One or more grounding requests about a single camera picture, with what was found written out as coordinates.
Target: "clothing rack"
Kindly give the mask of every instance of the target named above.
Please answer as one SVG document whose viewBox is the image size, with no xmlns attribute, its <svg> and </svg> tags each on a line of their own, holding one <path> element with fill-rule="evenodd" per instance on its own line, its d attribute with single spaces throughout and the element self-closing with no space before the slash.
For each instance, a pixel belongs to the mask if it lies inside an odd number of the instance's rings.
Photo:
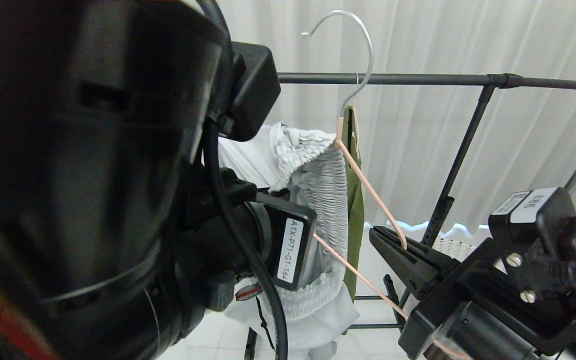
<svg viewBox="0 0 576 360">
<path fill-rule="evenodd" d="M 279 82 L 281 84 L 311 84 L 311 85 L 356 85 L 362 82 L 365 73 L 321 73 L 321 72 L 280 72 Z M 372 73 L 368 79 L 368 85 L 448 85 L 448 86 L 479 86 L 482 87 L 478 97 L 477 105 L 470 118 L 470 123 L 466 128 L 466 133 L 461 141 L 459 150 L 455 155 L 450 173 L 446 178 L 441 194 L 437 200 L 434 211 L 428 221 L 428 227 L 423 234 L 421 240 L 422 244 L 432 248 L 435 240 L 439 235 L 439 231 L 444 225 L 446 216 L 455 202 L 455 198 L 450 196 L 450 190 L 453 187 L 457 173 L 459 172 L 462 162 L 466 157 L 468 148 L 473 142 L 473 137 L 477 131 L 477 127 L 482 121 L 486 107 L 489 104 L 495 89 L 513 89 L 518 87 L 533 87 L 533 88 L 546 88 L 546 89 L 569 89 L 576 90 L 576 80 L 560 80 L 560 79 L 543 79 L 538 77 L 523 77 L 514 73 L 489 73 L 486 75 L 457 75 L 446 73 Z M 410 296 L 409 291 L 404 291 L 401 299 L 393 287 L 393 280 L 390 275 L 383 278 L 384 285 L 388 297 L 394 303 L 398 303 L 400 308 L 406 305 L 406 301 Z M 378 300 L 379 296 L 356 296 L 355 300 Z M 395 313 L 397 321 L 395 323 L 379 323 L 379 324 L 353 324 L 350 329 L 402 329 L 405 325 L 404 319 Z M 248 338 L 246 343 L 246 352 L 244 354 L 245 360 L 254 360 L 255 358 L 255 344 L 257 334 L 249 328 Z"/>
</svg>

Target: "white tile floor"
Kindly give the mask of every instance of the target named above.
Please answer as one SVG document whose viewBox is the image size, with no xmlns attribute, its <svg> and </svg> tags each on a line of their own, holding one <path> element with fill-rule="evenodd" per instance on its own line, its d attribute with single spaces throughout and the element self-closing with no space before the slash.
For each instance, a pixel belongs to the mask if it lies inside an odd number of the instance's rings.
<svg viewBox="0 0 576 360">
<path fill-rule="evenodd" d="M 388 264 L 377 253 L 368 240 L 368 230 L 364 232 L 359 271 L 372 281 L 384 293 L 386 289 L 382 278 L 385 274 L 395 280 L 395 289 L 400 294 L 402 285 Z M 358 295 L 374 295 L 373 291 L 361 280 L 357 284 Z M 393 322 L 391 308 L 379 300 L 355 302 L 359 312 L 356 324 Z M 354 329 L 347 335 L 340 335 L 337 341 L 337 353 L 333 360 L 406 360 L 407 356 L 398 346 L 400 331 L 385 329 Z M 242 360 L 248 337 L 248 328 L 221 313 L 210 313 L 195 330 L 175 346 L 168 349 L 161 360 Z M 265 335 L 257 338 L 255 360 L 272 360 L 275 353 L 270 349 Z"/>
</svg>

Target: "hanger hook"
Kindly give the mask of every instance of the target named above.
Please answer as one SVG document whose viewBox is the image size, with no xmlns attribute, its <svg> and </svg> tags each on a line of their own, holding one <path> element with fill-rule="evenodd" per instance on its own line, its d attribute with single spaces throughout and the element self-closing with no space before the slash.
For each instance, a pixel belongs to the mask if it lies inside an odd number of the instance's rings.
<svg viewBox="0 0 576 360">
<path fill-rule="evenodd" d="M 366 74 L 363 77 L 363 81 L 361 82 L 361 85 L 359 85 L 359 87 L 357 89 L 355 89 L 355 91 L 352 92 L 352 94 L 350 94 L 350 96 L 348 96 L 348 98 L 346 98 L 346 100 L 343 101 L 343 103 L 341 105 L 341 111 L 339 111 L 340 112 L 339 117 L 343 117 L 344 116 L 344 110 L 346 109 L 346 105 L 348 105 L 348 102 L 350 101 L 350 99 L 352 99 L 353 96 L 356 96 L 360 91 L 362 91 L 362 89 L 366 86 L 366 84 L 368 84 L 368 80 L 370 80 L 370 76 L 373 73 L 373 64 L 375 63 L 375 49 L 373 48 L 373 41 L 370 39 L 370 34 L 368 34 L 368 30 L 366 29 L 364 22 L 362 22 L 362 19 L 360 19 L 356 14 L 354 14 L 350 11 L 346 11 L 346 10 L 332 10 L 332 11 L 324 14 L 319 19 L 319 21 L 317 21 L 317 23 L 312 28 L 312 30 L 310 32 L 302 32 L 301 37 L 307 38 L 307 37 L 313 36 L 315 34 L 315 32 L 317 31 L 318 27 L 320 27 L 320 25 L 322 25 L 322 23 L 327 18 L 330 18 L 331 16 L 335 16 L 335 15 L 345 16 L 346 18 L 350 18 L 350 19 L 354 20 L 357 24 L 359 24 L 359 26 L 361 27 L 361 30 L 363 30 L 363 35 L 366 38 L 366 43 L 368 44 L 368 69 L 366 69 Z"/>
</svg>

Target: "white curtain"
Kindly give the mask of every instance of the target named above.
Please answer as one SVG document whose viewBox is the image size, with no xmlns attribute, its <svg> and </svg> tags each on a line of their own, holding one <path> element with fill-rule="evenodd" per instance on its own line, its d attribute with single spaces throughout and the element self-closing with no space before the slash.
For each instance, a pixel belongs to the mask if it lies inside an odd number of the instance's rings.
<svg viewBox="0 0 576 360">
<path fill-rule="evenodd" d="M 268 46 L 280 72 L 515 73 L 576 80 L 576 0 L 222 0 L 234 41 Z M 285 84 L 267 123 L 334 132 L 355 85 Z M 477 103 L 479 87 L 377 86 L 356 107 L 363 169 L 398 221 L 430 218 Z M 444 225 L 474 232 L 510 193 L 563 187 L 576 170 L 576 90 L 498 89 L 450 192 Z M 366 220 L 385 217 L 366 199 Z"/>
</svg>

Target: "silver screw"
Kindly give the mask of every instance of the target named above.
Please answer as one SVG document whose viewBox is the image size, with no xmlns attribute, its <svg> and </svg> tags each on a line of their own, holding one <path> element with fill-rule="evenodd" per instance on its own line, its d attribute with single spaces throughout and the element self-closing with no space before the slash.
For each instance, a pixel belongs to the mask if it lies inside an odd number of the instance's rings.
<svg viewBox="0 0 576 360">
<path fill-rule="evenodd" d="M 537 294 L 535 294 L 533 290 L 523 290 L 519 296 L 521 296 L 521 300 L 523 300 L 524 303 L 528 304 L 532 304 L 537 300 Z"/>
<path fill-rule="evenodd" d="M 512 266 L 513 268 L 517 268 L 522 266 L 524 258 L 518 253 L 514 252 L 505 257 L 505 262 L 508 263 L 508 265 Z"/>
</svg>

